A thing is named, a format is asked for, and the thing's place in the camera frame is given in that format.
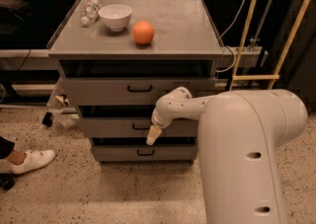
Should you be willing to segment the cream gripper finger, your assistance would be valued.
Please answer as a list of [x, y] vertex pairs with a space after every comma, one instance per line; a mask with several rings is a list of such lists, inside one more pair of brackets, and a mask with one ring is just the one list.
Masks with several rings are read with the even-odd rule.
[[146, 144], [153, 145], [161, 133], [162, 133], [162, 129], [160, 127], [151, 125], [149, 128], [148, 135], [147, 135]]

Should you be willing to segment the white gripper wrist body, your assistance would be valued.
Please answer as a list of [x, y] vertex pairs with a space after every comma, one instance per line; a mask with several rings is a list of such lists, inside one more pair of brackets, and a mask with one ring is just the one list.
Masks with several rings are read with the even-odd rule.
[[166, 113], [159, 112], [157, 110], [153, 111], [151, 121], [153, 125], [159, 128], [166, 128], [173, 122], [173, 120]]

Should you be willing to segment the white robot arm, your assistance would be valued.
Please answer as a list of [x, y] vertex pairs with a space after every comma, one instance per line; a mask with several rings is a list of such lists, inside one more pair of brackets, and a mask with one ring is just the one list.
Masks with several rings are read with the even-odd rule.
[[288, 224], [276, 149], [307, 124], [303, 102], [284, 89], [194, 98], [184, 87], [161, 97], [147, 143], [177, 118], [196, 120], [207, 224]]

